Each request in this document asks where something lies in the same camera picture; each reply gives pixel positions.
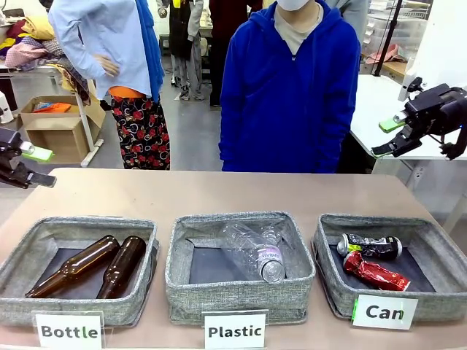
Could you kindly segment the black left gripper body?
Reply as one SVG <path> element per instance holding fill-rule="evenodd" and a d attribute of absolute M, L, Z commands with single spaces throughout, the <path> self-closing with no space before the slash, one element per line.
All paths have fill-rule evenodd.
<path fill-rule="evenodd" d="M 1 128 L 1 181 L 6 184 L 20 184 L 15 173 L 18 162 L 11 161 L 21 156 L 21 144 L 22 140 L 17 131 Z"/>

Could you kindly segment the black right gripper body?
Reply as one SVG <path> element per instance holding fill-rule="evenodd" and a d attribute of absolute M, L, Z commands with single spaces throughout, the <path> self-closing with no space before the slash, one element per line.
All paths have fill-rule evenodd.
<path fill-rule="evenodd" d="M 466 90 L 440 84 L 409 99 L 404 112 L 408 138 L 446 135 L 466 126 Z"/>

